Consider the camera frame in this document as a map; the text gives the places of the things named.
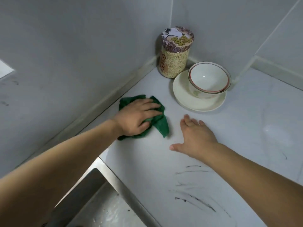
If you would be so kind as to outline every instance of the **green cloth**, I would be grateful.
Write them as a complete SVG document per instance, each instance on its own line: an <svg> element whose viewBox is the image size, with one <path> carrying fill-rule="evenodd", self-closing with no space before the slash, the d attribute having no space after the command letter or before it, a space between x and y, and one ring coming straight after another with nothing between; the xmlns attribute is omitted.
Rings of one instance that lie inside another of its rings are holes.
<svg viewBox="0 0 303 227"><path fill-rule="evenodd" d="M146 95L138 95L138 96L134 96L134 97L127 97L127 98L120 99L119 110L121 110L126 105L129 105L131 102L135 101L136 99L146 99ZM143 131L141 134L131 136L134 139L139 139L139 138L143 138L144 136L146 136L152 126L157 128L157 130L161 133L163 138L165 138L169 134L169 125L168 125L166 117L164 115L165 107L159 102L159 100L157 100L156 97L151 96L150 99L153 99L154 103L161 105L161 107L155 108L153 110L161 111L161 112L163 112L163 114L144 120L143 122L146 122L146 121L150 122L149 128L146 129L145 131ZM128 137L130 137L130 136L123 135L123 136L120 136L118 138L118 140L123 140Z"/></svg>

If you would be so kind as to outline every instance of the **sink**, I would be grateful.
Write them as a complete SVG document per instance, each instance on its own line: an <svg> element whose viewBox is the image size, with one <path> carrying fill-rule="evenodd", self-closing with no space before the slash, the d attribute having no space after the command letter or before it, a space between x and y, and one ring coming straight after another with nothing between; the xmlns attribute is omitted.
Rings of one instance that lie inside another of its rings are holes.
<svg viewBox="0 0 303 227"><path fill-rule="evenodd" d="M160 227L100 159L54 208L47 227Z"/></svg>

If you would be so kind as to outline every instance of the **left hand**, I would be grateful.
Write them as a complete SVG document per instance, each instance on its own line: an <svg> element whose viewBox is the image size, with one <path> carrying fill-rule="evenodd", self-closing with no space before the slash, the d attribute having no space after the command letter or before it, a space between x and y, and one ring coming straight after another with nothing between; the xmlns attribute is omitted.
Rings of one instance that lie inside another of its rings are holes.
<svg viewBox="0 0 303 227"><path fill-rule="evenodd" d="M122 135L138 135L149 127L149 122L142 123L145 119L162 114L160 111L151 110L159 107L161 105L153 103L152 99L137 99L119 111L112 120L117 123Z"/></svg>

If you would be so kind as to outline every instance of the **white plate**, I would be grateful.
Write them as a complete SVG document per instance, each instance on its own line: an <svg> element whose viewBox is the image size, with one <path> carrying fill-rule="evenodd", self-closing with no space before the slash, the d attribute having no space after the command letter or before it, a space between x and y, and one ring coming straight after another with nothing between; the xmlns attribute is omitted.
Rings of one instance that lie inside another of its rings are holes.
<svg viewBox="0 0 303 227"><path fill-rule="evenodd" d="M219 108L224 103L226 92L212 99L199 99L192 95L188 87L187 73L188 70L181 72L172 85L175 97L182 107L194 112L207 112Z"/></svg>

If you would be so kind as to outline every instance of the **grout line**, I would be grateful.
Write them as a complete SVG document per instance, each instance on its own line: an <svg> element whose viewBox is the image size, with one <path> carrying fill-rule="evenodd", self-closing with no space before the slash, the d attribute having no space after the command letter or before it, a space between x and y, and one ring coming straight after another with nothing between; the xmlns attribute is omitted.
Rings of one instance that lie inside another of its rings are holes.
<svg viewBox="0 0 303 227"><path fill-rule="evenodd" d="M293 9L297 6L297 4L301 0L297 0L296 3L291 7L291 9L288 11L288 13L282 18L282 20L279 22L279 24L275 27L275 29L271 32L271 34L266 38L266 40L262 43L262 45L258 48L258 50L255 52L255 55L258 53L258 51L262 48L262 46L268 41L268 39L274 34L274 32L278 29L278 27L282 24L282 22L287 18L287 16L293 11Z"/></svg>
<svg viewBox="0 0 303 227"><path fill-rule="evenodd" d="M174 4L174 0L172 0L172 2L171 2L171 18L170 18L170 21L169 21L169 27L170 28L172 27L172 8L173 8L173 4Z"/></svg>

